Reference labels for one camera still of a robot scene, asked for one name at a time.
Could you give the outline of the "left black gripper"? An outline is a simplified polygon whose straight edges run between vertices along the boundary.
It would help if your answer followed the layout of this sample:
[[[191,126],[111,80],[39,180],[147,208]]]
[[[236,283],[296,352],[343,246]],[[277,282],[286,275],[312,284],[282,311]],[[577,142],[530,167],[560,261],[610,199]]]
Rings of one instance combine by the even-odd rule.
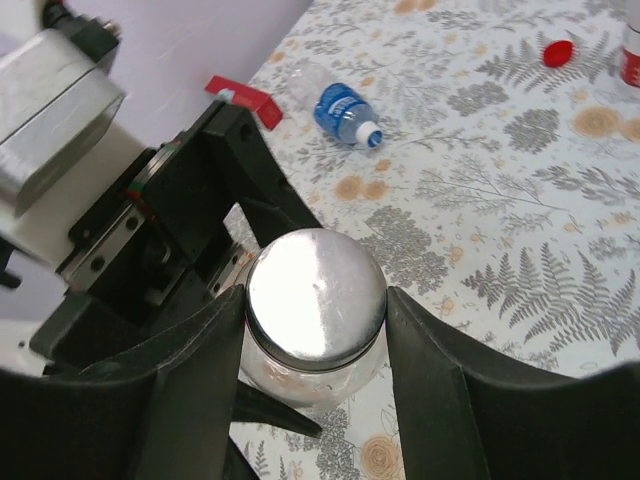
[[[209,311],[239,252],[224,221],[242,208],[259,245],[319,220],[291,186],[253,113],[217,101],[143,151],[68,229],[68,288],[30,340],[80,369]]]

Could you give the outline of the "red bottle cap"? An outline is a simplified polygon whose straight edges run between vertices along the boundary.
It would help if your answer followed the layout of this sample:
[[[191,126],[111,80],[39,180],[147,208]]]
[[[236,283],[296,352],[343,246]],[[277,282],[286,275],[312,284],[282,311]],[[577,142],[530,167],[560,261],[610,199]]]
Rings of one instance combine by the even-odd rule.
[[[574,52],[574,44],[569,40],[557,40],[547,45],[542,53],[543,64],[547,68],[560,68],[567,64]]]

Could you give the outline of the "red label water bottle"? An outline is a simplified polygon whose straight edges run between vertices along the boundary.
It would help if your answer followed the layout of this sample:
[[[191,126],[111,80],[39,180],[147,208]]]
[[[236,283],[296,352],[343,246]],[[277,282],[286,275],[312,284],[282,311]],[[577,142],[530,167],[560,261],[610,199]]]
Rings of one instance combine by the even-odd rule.
[[[639,88],[639,0],[626,2],[626,23],[621,44],[620,78]]]

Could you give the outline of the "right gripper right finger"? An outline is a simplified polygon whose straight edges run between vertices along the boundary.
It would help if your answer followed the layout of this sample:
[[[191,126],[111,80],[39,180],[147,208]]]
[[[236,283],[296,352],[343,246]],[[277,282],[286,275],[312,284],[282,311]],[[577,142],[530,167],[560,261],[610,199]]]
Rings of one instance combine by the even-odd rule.
[[[410,479],[635,479],[639,366],[535,368],[388,291],[387,343]]]

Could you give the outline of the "clear jar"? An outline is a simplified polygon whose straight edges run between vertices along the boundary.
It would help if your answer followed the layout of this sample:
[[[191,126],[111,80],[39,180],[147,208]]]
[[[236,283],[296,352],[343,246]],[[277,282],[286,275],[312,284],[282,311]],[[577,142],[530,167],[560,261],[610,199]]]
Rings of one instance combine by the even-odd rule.
[[[283,366],[267,355],[244,332],[240,372],[252,387],[276,400],[306,412],[319,413],[337,407],[366,386],[388,359],[385,330],[373,345],[346,367],[329,372],[302,372]]]

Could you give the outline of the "silver jar lid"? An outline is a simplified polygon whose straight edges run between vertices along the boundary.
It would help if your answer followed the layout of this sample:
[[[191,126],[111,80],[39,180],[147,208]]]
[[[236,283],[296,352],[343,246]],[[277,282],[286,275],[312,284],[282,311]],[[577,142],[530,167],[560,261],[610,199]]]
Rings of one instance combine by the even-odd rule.
[[[386,315],[387,282],[376,259],[351,237],[323,228],[271,242],[245,289],[257,345],[303,372],[353,363],[375,342]]]

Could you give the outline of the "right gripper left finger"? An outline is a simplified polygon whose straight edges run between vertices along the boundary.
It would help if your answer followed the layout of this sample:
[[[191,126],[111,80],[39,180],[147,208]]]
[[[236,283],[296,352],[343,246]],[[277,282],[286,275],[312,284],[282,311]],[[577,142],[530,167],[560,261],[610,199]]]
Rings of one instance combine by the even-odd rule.
[[[219,479],[245,293],[72,374],[1,374],[5,479]]]

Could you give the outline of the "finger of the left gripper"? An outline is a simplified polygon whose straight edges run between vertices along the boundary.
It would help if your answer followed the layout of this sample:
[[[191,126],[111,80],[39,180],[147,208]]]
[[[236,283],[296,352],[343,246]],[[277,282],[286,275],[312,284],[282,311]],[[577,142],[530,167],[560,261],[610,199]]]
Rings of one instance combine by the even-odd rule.
[[[266,424],[305,436],[320,436],[322,427],[288,405],[238,382],[232,422]]]

